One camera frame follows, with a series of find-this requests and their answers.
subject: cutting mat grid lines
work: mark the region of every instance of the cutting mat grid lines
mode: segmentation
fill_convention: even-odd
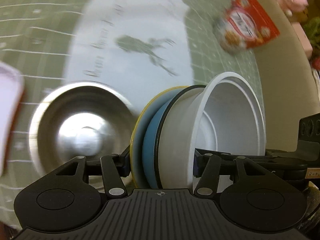
[[[20,228],[16,195],[39,178],[28,153],[28,127],[35,108],[61,85],[68,44],[88,0],[0,0],[0,60],[24,75],[25,95],[0,178],[0,220]]]

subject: table surface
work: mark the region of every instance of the table surface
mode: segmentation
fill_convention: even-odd
[[[43,97],[65,82],[69,44],[76,38],[75,27],[84,16],[85,6],[89,1],[0,0],[0,60],[20,70],[25,78],[25,95],[8,145],[7,168],[0,177],[0,220],[10,226],[20,228],[13,210],[16,195],[39,178],[28,152],[31,116]],[[231,56],[220,48],[212,34],[214,19],[223,13],[230,1],[182,1],[188,6],[183,23],[192,83],[207,84],[222,72],[237,72],[252,86],[263,109],[254,53],[245,51]],[[126,45],[132,48],[132,40],[127,39],[127,42]],[[150,67],[159,69],[155,67],[150,54],[148,55],[149,57],[145,57],[146,62]]]

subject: plate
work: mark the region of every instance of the plate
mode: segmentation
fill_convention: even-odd
[[[160,107],[186,87],[173,87],[159,93],[145,106],[138,117],[130,141],[131,174],[138,188],[150,188],[142,166],[142,144],[147,127]]]
[[[158,155],[159,155],[159,142],[160,142],[160,135],[162,131],[162,127],[164,125],[165,119],[167,118],[167,115],[169,114],[169,111],[171,110],[172,106],[177,102],[180,98],[186,97],[186,95],[190,93],[200,93],[204,90],[205,86],[204,85],[193,85],[186,87],[182,91],[180,91],[174,98],[170,100],[170,102],[167,104],[167,106],[164,109],[164,112],[161,116],[161,119],[159,121],[157,130],[156,130],[156,135],[155,135],[155,142],[154,142],[154,174],[155,174],[155,179],[156,179],[156,184],[158,188],[163,188],[161,179],[160,179],[160,174],[159,174],[159,163],[158,163]]]

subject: stack of dishes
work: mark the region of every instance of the stack of dishes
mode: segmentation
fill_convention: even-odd
[[[149,102],[131,137],[136,187],[192,189],[195,148],[264,155],[261,108],[240,75],[225,72],[207,86],[171,88]]]
[[[137,122],[129,101],[110,87],[69,84],[43,100],[29,130],[31,157],[41,175],[77,155],[98,160],[121,154],[129,141],[136,187],[192,189],[195,148],[264,155],[265,127],[252,88],[240,75],[225,72],[207,86],[163,91]],[[221,183],[223,190],[230,181],[220,178]],[[101,177],[92,177],[91,184],[102,188]]]

